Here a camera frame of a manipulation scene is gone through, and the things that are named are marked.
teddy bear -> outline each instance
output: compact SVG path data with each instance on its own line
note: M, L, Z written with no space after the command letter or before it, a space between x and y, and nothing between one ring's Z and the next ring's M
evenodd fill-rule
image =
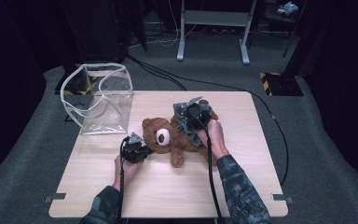
M208 104L206 100L200 100L200 104ZM218 119L212 111L211 119ZM158 154L171 152L171 165L175 168L181 167L184 163L183 152L199 152L208 162L208 148L200 144L197 146L187 137L184 130L178 131L180 123L175 115L171 120L164 118L144 119L142 122L143 138L145 144ZM216 159L212 156L212 165L216 165Z

clear plastic bag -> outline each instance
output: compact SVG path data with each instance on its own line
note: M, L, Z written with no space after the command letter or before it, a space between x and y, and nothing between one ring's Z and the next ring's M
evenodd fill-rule
M61 87L63 106L81 134L126 133L132 99L130 74L118 63L83 64Z

wire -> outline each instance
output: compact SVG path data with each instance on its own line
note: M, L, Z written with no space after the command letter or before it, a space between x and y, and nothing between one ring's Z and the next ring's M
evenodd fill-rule
M203 83L203 84L209 84L209 85L215 85L215 86L219 86L219 87L225 87L225 88L230 88L230 89L233 89L233 90L237 90L237 91L246 91L246 92L249 92L251 95L253 95L254 97L256 97L263 105L264 107L267 109L267 111L269 112L269 114L271 115L272 119L274 120L276 126L278 127L281 135L282 135L282 139L283 139L283 142L284 142L284 146L285 146L285 151L286 151L286 164L285 164L285 170L284 170L284 174L283 174L283 178L282 178L282 181L280 182L280 185L283 186L285 180L286 180L286 177L287 177L287 173L289 171L289 148L287 146L287 141L286 141L286 137L284 136L284 133L283 133L283 130L281 128L281 125L279 124L279 122L276 120L276 118L272 115L272 112L270 111L269 107L267 106L266 102L260 97L258 96L257 94L255 94L254 92L251 92L251 91L247 91L246 89L242 89L242 88L238 88L238 87L233 87L233 86L228 86L228 85L223 85L223 84L220 84L220 83L213 83L213 82L208 82L208 81L200 81L200 80L196 80L196 79L193 79L193 78L188 78L188 77L179 77L177 75L174 75L172 73L169 73L169 72L166 72L162 69L159 69L151 64L148 64L148 63L144 63L144 62L141 62L137 59L135 59L134 57L130 56L129 53L126 54L126 56L132 60L132 61L135 61L137 62L138 64L141 64L142 66L147 66L148 68L150 69L154 69L156 71L158 71L159 73L159 76L158 77L164 77L164 78L173 78L173 77L176 77L176 78L180 78L182 80L187 80L187 81L193 81L193 82L199 82L199 83ZM182 84L180 84L179 81L177 81L175 79L174 81L179 87L183 87Z
M178 31L178 26L177 26L177 24L176 24L176 19L175 19L174 15L173 15L173 12L172 12L171 0L169 0L168 3L169 3L169 5L170 5L170 11L171 11L171 15L172 15L172 18L173 18L173 22L175 23L176 37L175 37L174 40L172 40L172 43L171 43L170 45L163 45L163 44L162 44L162 41L160 41L160 40L156 37L156 40L158 40L158 42L159 42L162 46L164 46L164 47L170 47L170 46L172 46L172 45L178 40L178 36L179 36L179 31Z
M202 0L202 3L201 3L201 11L203 10L204 1L205 1L205 0ZM195 25L193 26L193 28L191 28L191 30L187 33L187 35L185 35L185 38L186 38L188 35L190 35L190 33L194 30L194 28L196 28L196 26L197 26L197 24L195 24Z
M128 136L123 139L120 145L120 197L118 199L118 209L117 209L117 223L121 223L121 211L123 207L123 198L124 198L124 159L123 159L123 145L125 142L130 139Z
M213 202L214 202L214 206L216 208L216 212L217 212L217 217L219 220L219 224L224 224L225 220L222 217L222 213L220 212L220 207L219 207L219 202L217 201L217 196L216 196L216 190L214 189L214 182L213 182L213 173L212 173L212 141L211 141L211 137L209 135L208 132L208 126L204 126L203 123L197 119L196 117L193 116L194 119L196 119L199 124L202 126L202 129L205 131L206 136L208 138L207 140L207 148L208 148L208 174L209 174L209 184L211 186L211 192L212 192L212 197L213 197Z
M166 76L166 72L155 67L155 66L152 66L148 63L143 63L137 59L135 59L134 57L130 56L129 53L126 53L126 56L128 59L130 59L131 61L135 62L135 63L138 63L146 72L149 72L150 74L156 76L156 77L161 77L161 78L164 78L164 79L167 79L173 83L175 83L182 91L186 91L186 87L184 85L182 85L182 83L180 83L179 81L177 81L175 78L173 77L169 77L169 76Z

hand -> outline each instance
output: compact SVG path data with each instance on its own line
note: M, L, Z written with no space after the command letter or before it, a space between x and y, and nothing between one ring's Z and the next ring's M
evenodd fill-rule
M207 147L208 137L206 132L204 130L199 130L196 131L196 133L203 145ZM229 152L225 145L225 136L223 134L222 124L215 119L211 119L208 123L208 134L211 137L212 153L214 157L218 160L220 157L228 155Z
M117 156L115 159L115 182L112 187L120 191L120 171L121 171L121 158ZM144 163L144 161L139 161L137 163L131 163L129 161L123 161L123 170L124 170L124 186L126 186L132 178L135 176L139 167Z

black cable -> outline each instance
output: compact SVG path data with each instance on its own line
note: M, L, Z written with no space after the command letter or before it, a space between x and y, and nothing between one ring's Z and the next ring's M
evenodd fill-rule
M186 91L186 87L184 85L182 85L182 83L180 83L178 80L176 80L173 77L167 76L165 74L166 73L165 71L163 71L153 65L150 65L148 63L143 63L143 62L135 59L134 57L130 56L129 53L126 53L126 57L128 59L130 59L131 61L138 63L146 72L149 72L150 74L152 74L156 77L161 77L161 78L167 79L167 80L175 83L182 91Z
M146 39L161 39L161 38L165 38L165 37L173 37L176 38L177 34L173 35L169 30L167 29L163 29L163 22L160 20L160 22L158 22L154 27L152 28L147 28L145 29L147 32L157 32L157 34L151 34L151 35L146 35ZM214 32L207 32L205 34L204 31L193 31L191 30L190 32L188 32L185 36L186 40L196 40L198 37L205 37L205 36L216 36L216 35L232 35L231 31L226 31L224 32L225 28L223 28L220 31ZM138 41L131 41L129 48L132 48L134 46L138 46L140 45L140 43Z
M223 219L222 213L220 212L219 202L217 201L216 191L214 189L214 183L213 183L212 142L211 142L211 137L209 136L209 133L208 133L208 127L204 127L204 131L205 131L206 136L208 138L208 141L207 141L207 145L208 145L208 173L209 173L209 183L211 185L212 197L213 197L213 201L214 201L214 206L216 207L217 217L218 217L218 220L219 220L218 223L224 224L225 220Z
M166 72L162 69L159 69L151 64L148 64L148 63L144 63L144 62L141 62L137 59L135 59L134 57L130 56L129 53L126 54L126 56L130 59L130 60L134 60L136 61L138 64L141 63L142 65L144 66L148 66L150 68L153 68L155 70L157 70L162 76L165 76L165 77L176 77L176 78L180 78L182 80L186 80L186 81L193 81L193 82L199 82L199 83L203 83L203 84L209 84L209 85L215 85L215 86L219 86L219 87L224 87L224 88L231 88L233 90L237 90L237 91L246 91L246 92L249 92L251 95L253 95L254 97L256 97L263 105L264 107L267 109L267 111L269 112L269 114L271 115L272 119L274 120L275 124L277 125L281 135L282 135L282 139L283 139L283 142L284 142L284 146L285 146L285 150L286 150L286 167L285 167L285 171L284 171L284 174L283 174L283 178L282 178L282 181L280 182L280 185L283 186L284 184L284 181L286 180L286 177L287 177L287 173L288 173L288 170L289 170L289 148L287 146L287 141L286 141L286 137L284 136L284 133L282 131L282 128L281 128L281 125L278 123L278 121L275 119L275 117L272 115L272 112L269 110L269 107L267 106L266 102L260 97L258 96L257 94L255 94L254 92L251 92L251 91L247 91L246 89L242 89L242 88L238 88L238 87L232 87L232 86L228 86L228 85L223 85L223 84L219 84L219 83L213 83L213 82L207 82L207 81L200 81L200 80L196 80L196 79L193 79L193 78L187 78L187 77L179 77L177 75L174 75L172 73L169 73L169 72Z
M124 198L124 159L123 159L123 145L129 137L125 137L120 145L120 197L118 199L118 209L117 209L117 215L116 215L116 221L118 224L121 223L121 211L123 207L123 198Z

